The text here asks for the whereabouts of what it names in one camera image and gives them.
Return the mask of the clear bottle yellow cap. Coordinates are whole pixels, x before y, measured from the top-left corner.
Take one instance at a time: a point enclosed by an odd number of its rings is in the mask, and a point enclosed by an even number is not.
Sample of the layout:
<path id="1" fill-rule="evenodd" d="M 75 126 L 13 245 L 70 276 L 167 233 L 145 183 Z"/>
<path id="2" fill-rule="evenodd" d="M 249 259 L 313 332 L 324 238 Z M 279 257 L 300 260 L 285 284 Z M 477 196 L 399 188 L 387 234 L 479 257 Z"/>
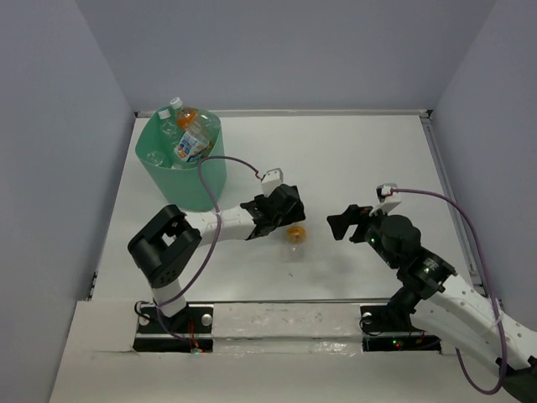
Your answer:
<path id="1" fill-rule="evenodd" d="M 289 243 L 289 252 L 293 257 L 298 257 L 304 252 L 307 232 L 304 227 L 294 225 L 287 229 L 286 238 Z"/>

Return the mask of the clear bottle white blue label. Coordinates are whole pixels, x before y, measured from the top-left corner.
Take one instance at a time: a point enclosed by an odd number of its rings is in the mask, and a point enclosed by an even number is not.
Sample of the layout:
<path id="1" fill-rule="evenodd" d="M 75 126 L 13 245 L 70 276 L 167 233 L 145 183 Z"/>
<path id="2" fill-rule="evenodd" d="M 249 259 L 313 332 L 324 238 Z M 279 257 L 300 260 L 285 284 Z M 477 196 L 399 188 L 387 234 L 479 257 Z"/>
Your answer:
<path id="1" fill-rule="evenodd" d="M 184 131 L 180 130 L 180 141 L 174 147 L 177 162 L 189 166 L 207 156 L 213 149 L 220 130 L 219 120 L 205 110 L 196 109 L 198 116 Z"/>

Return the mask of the orange label bottle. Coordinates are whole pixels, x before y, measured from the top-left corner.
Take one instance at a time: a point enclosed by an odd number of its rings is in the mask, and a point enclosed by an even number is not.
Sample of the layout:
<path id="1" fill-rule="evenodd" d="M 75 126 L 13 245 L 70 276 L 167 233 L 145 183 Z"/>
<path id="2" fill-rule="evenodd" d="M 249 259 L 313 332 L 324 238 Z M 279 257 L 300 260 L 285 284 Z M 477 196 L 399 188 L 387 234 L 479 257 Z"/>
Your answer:
<path id="1" fill-rule="evenodd" d="M 172 115 L 179 128 L 186 130 L 198 116 L 198 112 L 192 107 L 186 107 L 179 97 L 174 97 L 170 100 L 169 105 L 172 110 Z"/>

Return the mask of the crushed clear bottle white cap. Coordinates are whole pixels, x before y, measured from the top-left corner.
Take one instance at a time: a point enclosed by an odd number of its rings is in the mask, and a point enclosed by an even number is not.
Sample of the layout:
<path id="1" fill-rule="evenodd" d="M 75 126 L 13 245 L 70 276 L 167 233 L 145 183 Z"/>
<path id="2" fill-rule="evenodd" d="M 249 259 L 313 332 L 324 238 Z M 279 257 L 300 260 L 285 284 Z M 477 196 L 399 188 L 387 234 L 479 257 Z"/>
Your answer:
<path id="1" fill-rule="evenodd" d="M 168 168 L 169 159 L 168 156 L 158 150 L 151 151 L 147 154 L 147 161 L 149 164 L 157 167 Z"/>

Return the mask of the long clear bottle white cap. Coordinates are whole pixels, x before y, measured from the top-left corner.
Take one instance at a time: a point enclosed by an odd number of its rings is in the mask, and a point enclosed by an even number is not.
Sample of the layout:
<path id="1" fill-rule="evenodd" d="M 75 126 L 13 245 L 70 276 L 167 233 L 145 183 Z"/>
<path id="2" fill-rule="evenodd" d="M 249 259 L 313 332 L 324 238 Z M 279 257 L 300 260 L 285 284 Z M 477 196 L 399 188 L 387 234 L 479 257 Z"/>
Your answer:
<path id="1" fill-rule="evenodd" d="M 159 117 L 159 132 L 164 144 L 173 149 L 180 141 L 178 126 L 168 108 L 157 111 Z"/>

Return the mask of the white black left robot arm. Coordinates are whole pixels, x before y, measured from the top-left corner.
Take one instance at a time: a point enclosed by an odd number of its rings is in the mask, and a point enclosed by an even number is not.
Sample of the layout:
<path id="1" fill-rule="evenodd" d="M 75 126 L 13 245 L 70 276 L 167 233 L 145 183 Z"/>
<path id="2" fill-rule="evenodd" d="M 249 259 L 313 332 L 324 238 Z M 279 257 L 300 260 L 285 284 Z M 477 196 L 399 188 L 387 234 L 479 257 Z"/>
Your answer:
<path id="1" fill-rule="evenodd" d="M 227 240 L 249 241 L 266 237 L 277 228 L 305 220 L 297 186 L 277 186 L 269 196 L 220 212 L 182 212 L 163 207 L 128 243 L 128 252 L 152 291 L 156 320 L 169 332 L 186 320 L 185 287 L 179 277 L 195 251 Z"/>

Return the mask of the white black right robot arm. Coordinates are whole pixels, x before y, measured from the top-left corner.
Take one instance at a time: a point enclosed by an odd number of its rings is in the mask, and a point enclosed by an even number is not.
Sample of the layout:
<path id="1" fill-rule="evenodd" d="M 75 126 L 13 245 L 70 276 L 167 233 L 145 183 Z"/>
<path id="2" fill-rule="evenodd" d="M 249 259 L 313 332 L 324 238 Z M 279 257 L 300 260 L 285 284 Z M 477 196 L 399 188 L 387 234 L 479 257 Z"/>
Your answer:
<path id="1" fill-rule="evenodd" d="M 421 244 L 421 232 L 405 216 L 349 206 L 327 218 L 334 239 L 349 227 L 350 240 L 367 243 L 395 270 L 401 288 L 386 305 L 388 323 L 405 329 L 414 321 L 483 366 L 497 372 L 520 402 L 536 400 L 536 333 L 479 294 L 456 269 Z"/>

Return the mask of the green plastic bin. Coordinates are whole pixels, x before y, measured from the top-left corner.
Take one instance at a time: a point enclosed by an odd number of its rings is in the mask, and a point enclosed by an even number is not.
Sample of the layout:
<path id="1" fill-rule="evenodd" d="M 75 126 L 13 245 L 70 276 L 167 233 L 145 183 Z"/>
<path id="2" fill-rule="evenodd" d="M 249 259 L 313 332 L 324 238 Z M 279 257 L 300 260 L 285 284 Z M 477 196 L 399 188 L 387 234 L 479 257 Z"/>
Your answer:
<path id="1" fill-rule="evenodd" d="M 168 168 L 148 163 L 147 154 L 155 150 L 168 156 Z M 227 180 L 226 163 L 222 160 L 203 164 L 201 171 L 197 170 L 197 163 L 189 166 L 180 165 L 172 155 L 172 149 L 169 149 L 161 138 L 157 113 L 153 114 L 142 130 L 135 146 L 135 154 L 164 198 L 181 209 L 200 212 L 212 209 L 211 198 L 201 181 L 206 181 L 212 194 L 219 197 Z"/>

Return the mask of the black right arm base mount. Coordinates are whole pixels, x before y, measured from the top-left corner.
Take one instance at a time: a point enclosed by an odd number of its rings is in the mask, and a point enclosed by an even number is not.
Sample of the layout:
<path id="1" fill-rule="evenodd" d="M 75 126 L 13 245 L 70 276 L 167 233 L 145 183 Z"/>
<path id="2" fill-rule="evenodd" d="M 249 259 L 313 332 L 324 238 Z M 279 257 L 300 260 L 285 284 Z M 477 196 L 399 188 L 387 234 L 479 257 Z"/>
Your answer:
<path id="1" fill-rule="evenodd" d="M 360 307 L 358 325 L 366 352 L 441 352 L 441 340 L 415 326 L 411 316 L 421 297 L 401 287 L 385 304 Z"/>

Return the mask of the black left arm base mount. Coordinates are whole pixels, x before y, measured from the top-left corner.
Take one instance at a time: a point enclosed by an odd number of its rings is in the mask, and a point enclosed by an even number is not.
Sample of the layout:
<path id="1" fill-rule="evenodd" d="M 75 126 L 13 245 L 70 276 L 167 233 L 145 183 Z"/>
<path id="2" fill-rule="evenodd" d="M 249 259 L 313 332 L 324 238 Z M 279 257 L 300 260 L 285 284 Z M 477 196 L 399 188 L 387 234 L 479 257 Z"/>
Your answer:
<path id="1" fill-rule="evenodd" d="M 171 318 L 159 313 L 147 301 L 137 301 L 133 310 L 138 317 L 134 351 L 192 354 L 213 351 L 213 305 L 187 304 L 184 310 Z"/>

